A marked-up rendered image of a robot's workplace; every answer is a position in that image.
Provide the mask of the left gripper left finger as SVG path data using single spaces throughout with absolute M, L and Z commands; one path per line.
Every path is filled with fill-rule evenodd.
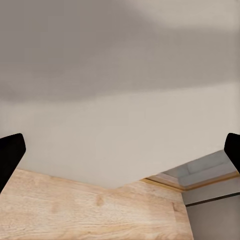
M 26 153 L 22 133 L 0 138 L 0 193 Z

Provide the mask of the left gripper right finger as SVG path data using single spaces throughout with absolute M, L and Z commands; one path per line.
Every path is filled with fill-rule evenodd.
M 227 135 L 224 151 L 240 173 L 240 135 L 229 133 Z

